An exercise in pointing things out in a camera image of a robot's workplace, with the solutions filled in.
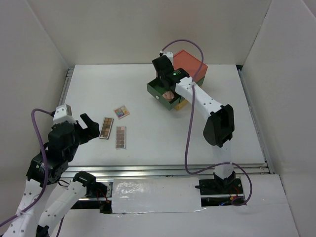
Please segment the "green drawer box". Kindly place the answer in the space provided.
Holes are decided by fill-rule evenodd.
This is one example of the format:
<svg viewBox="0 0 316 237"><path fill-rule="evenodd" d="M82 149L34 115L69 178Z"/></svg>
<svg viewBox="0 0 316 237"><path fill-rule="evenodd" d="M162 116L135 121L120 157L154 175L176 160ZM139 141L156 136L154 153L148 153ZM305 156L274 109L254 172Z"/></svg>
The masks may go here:
<svg viewBox="0 0 316 237"><path fill-rule="evenodd" d="M176 100L173 99L172 101L168 102L166 99L163 98L163 94L166 90L159 86L158 79L154 79L151 82L147 83L147 91L156 98L166 109L169 111L174 109L173 106L175 105Z"/></svg>

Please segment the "peach makeup sponge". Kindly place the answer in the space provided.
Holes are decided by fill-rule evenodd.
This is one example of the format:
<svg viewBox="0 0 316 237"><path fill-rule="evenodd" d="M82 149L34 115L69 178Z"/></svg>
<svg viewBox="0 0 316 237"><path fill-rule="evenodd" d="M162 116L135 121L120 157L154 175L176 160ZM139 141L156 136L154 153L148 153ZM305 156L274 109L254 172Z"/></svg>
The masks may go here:
<svg viewBox="0 0 316 237"><path fill-rule="evenodd" d="M175 98L175 95L172 91L166 91L162 96L168 102L172 101Z"/></svg>

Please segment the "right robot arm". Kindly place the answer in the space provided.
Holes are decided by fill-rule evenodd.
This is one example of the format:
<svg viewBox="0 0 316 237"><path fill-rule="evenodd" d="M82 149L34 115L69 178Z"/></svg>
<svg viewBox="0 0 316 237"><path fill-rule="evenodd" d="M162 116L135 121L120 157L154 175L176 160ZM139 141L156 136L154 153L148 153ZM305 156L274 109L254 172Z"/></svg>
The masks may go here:
<svg viewBox="0 0 316 237"><path fill-rule="evenodd" d="M205 119L203 137L212 146L217 163L214 165L215 189L226 193L232 187L236 173L232 164L231 139L235 130L234 110L209 96L184 69L174 69L170 59L162 54L152 61L157 79L165 89L184 97L191 103L188 137L193 115L197 110Z"/></svg>

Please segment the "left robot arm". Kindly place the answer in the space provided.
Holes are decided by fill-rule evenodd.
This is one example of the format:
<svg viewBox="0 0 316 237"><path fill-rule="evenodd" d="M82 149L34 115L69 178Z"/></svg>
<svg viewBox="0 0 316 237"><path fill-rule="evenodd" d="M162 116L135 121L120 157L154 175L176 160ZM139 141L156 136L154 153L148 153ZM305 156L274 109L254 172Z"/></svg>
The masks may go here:
<svg viewBox="0 0 316 237"><path fill-rule="evenodd" d="M97 138L100 134L99 124L87 114L80 117L86 124L82 128L71 113L63 109L50 112L53 126L48 134L48 142L42 141L32 110L31 119L38 137L40 152L30 163L25 190L16 214L1 223L9 224L3 234L5 237L49 237L56 227L62 225L63 218L75 203L83 196L106 197L108 187L96 181L92 174L80 171L63 194L46 207L47 201L56 188L62 174L74 159L79 145Z"/></svg>

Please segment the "brown eyeshadow palette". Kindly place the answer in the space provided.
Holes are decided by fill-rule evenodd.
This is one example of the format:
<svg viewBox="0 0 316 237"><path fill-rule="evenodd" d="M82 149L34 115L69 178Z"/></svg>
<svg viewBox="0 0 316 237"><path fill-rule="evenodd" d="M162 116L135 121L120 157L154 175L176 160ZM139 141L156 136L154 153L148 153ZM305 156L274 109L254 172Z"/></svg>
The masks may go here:
<svg viewBox="0 0 316 237"><path fill-rule="evenodd" d="M100 130L100 135L99 135L100 139L106 139L106 140L109 139L113 123L114 123L114 118L104 117L101 130Z"/></svg>

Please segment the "pink-brown eyeshadow palette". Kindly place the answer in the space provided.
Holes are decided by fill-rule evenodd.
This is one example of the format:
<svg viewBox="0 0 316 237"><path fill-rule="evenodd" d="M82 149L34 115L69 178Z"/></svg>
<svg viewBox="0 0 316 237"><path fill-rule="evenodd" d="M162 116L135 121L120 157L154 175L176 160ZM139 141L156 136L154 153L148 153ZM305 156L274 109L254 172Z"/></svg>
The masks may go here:
<svg viewBox="0 0 316 237"><path fill-rule="evenodd" d="M126 148L126 127L117 126L116 127L116 149Z"/></svg>

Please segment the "colourful square eyeshadow palette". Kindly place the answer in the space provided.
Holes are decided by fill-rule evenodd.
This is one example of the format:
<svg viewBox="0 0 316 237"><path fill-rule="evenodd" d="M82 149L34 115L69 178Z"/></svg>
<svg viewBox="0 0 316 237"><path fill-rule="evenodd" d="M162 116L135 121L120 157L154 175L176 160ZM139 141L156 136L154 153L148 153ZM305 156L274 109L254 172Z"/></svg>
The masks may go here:
<svg viewBox="0 0 316 237"><path fill-rule="evenodd" d="M125 105L122 105L122 106L114 109L114 113L116 114L118 119L122 119L122 118L130 115L129 110L127 109L127 107Z"/></svg>

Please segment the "yellow drawer box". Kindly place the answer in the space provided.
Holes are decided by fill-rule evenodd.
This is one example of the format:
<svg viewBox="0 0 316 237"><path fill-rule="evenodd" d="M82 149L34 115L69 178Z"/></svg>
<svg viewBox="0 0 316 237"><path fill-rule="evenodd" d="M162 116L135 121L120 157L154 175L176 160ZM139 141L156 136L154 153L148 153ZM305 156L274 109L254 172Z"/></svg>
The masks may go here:
<svg viewBox="0 0 316 237"><path fill-rule="evenodd" d="M173 108L177 111L184 108L185 105L191 104L197 93L195 92L196 84L190 85L190 86L184 86L184 87L177 87L178 89L177 93L176 90L173 91L174 99L176 100L175 105Z"/></svg>

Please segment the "white front cover panel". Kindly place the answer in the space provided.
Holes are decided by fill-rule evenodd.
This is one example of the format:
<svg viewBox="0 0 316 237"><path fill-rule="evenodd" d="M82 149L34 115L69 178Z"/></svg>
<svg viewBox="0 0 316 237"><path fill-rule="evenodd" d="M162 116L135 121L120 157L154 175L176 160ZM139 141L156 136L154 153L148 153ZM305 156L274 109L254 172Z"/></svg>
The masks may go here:
<svg viewBox="0 0 316 237"><path fill-rule="evenodd" d="M115 214L186 213L202 210L198 178L115 179Z"/></svg>

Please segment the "aluminium table rail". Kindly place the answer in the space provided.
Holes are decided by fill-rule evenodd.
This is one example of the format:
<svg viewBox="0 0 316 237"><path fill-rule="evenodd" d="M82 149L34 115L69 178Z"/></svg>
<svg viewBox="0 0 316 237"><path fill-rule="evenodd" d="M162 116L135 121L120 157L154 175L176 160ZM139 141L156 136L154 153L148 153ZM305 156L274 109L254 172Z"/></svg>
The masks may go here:
<svg viewBox="0 0 316 237"><path fill-rule="evenodd" d="M62 102L73 116L87 113L102 123L115 117L114 109L126 106L129 115L114 126L127 129L126 148L115 148L115 134L79 147L64 178L87 171L100 179L119 177L185 176L184 150L190 106L167 110L151 96L146 85L155 76L151 65L76 65L69 69ZM235 65L209 65L203 89L234 109L233 161L249 174L268 174L269 168Z"/></svg>

